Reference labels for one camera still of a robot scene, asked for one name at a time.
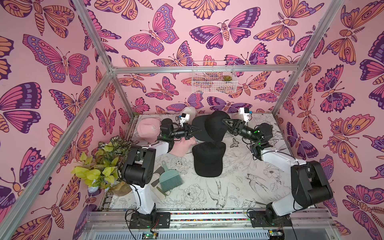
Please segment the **plain black cap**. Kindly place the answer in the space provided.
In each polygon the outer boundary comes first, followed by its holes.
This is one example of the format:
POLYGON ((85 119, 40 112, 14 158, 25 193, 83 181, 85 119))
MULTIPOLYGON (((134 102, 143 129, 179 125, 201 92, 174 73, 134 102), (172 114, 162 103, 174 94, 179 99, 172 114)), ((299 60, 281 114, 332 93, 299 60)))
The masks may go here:
POLYGON ((223 172, 223 157, 226 152, 223 142, 203 142, 192 148, 194 168, 198 176, 216 178, 223 172))

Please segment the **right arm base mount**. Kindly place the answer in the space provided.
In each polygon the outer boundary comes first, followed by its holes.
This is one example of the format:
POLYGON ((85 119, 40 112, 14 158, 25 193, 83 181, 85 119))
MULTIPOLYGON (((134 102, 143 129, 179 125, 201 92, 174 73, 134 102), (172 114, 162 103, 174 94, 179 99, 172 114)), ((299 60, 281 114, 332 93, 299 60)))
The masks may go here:
POLYGON ((251 221, 252 227, 271 227, 271 228, 280 228, 280 227, 292 227, 292 222, 289 216, 274 218, 273 214, 268 213, 267 211, 247 211, 247 216, 251 221))

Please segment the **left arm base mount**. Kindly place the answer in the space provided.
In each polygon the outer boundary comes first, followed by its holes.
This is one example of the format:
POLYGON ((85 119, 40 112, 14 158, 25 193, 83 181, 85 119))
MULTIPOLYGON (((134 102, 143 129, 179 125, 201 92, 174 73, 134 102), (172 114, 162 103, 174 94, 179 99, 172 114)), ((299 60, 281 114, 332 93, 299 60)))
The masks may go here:
POLYGON ((149 215, 133 213, 129 221, 130 229, 168 229, 171 223, 170 212, 159 212, 149 215))

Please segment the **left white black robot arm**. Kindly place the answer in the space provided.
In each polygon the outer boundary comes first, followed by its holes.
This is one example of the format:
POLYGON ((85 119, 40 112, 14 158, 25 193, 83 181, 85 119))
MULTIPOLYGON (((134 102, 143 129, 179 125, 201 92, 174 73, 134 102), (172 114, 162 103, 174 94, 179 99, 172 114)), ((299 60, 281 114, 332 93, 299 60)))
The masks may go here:
POLYGON ((196 144, 194 136, 201 129, 186 122, 174 123, 169 118, 146 118, 138 123, 137 131, 144 144, 131 147, 123 158, 120 173, 122 180, 130 185, 135 194, 137 212, 149 217, 156 212, 156 204, 149 187, 155 173, 156 158, 164 154, 184 156, 191 145, 196 144))

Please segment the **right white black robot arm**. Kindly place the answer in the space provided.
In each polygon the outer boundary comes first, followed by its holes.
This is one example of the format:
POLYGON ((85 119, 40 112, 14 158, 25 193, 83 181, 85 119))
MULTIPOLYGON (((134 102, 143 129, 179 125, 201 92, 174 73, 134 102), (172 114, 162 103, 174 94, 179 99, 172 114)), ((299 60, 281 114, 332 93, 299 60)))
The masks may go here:
POLYGON ((250 151, 256 159, 290 174, 291 193, 266 206, 266 219, 269 222, 333 198, 334 192, 319 162, 297 159, 269 144, 273 137, 270 124, 262 123, 252 129, 239 119, 223 119, 222 123, 231 134, 240 135, 251 142, 250 151))

